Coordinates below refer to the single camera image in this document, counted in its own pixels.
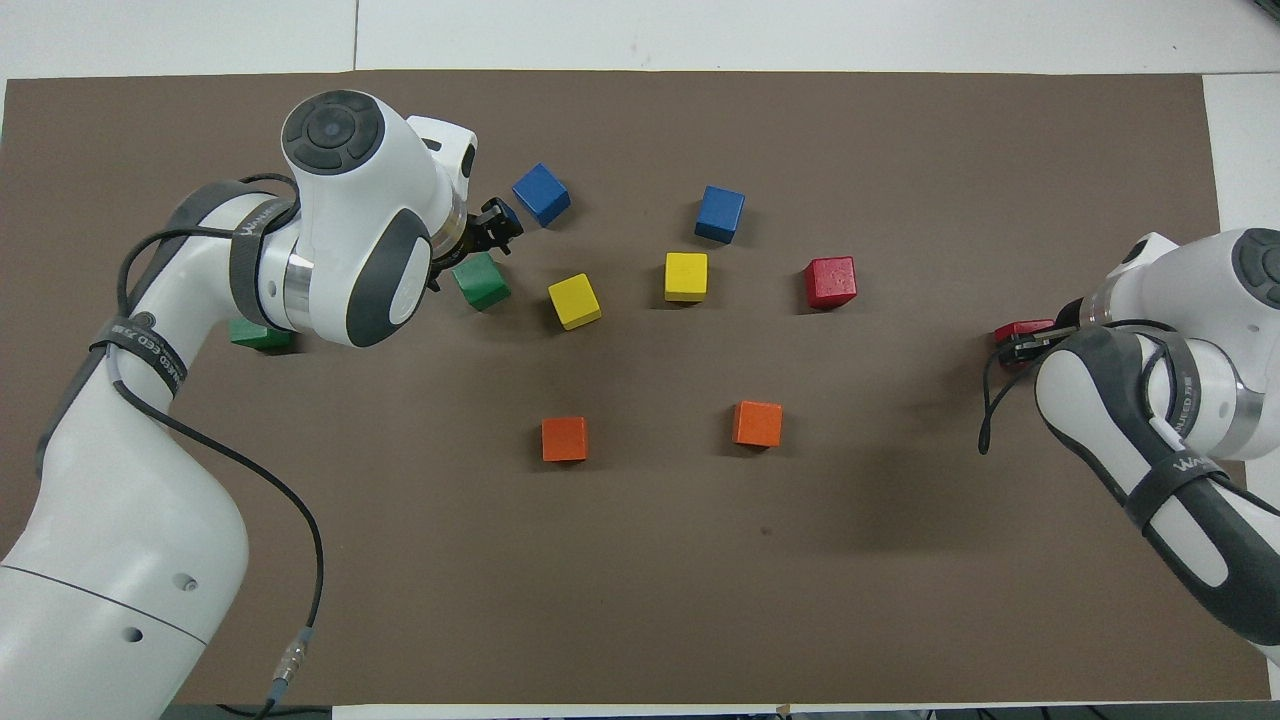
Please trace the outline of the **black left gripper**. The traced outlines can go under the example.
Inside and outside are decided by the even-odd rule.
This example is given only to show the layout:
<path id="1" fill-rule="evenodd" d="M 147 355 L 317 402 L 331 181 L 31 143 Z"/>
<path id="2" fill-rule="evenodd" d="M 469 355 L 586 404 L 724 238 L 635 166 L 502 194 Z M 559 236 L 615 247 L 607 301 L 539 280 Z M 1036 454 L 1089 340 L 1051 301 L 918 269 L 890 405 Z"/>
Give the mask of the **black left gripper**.
<path id="1" fill-rule="evenodd" d="M 524 234 L 524 225 L 517 213 L 503 199 L 490 199 L 481 206 L 477 215 L 467 215 L 463 232 L 454 246 L 454 261 L 462 263 L 468 255 L 497 250 L 511 255 L 511 242 Z M 440 291 L 442 269 L 430 264 L 430 291 Z"/>

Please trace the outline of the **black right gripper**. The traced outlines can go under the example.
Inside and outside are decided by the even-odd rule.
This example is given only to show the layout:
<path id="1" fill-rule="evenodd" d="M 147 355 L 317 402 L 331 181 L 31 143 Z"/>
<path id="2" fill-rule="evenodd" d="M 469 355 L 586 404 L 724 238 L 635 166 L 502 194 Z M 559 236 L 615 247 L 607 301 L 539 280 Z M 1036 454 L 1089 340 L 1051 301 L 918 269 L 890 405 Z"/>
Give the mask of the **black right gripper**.
<path id="1" fill-rule="evenodd" d="M 1056 329 L 1011 333 L 1000 342 L 1001 363 L 1032 363 L 1056 346 L 1080 346 L 1091 340 L 1093 316 L 1088 299 L 1075 299 L 1061 309 Z"/>

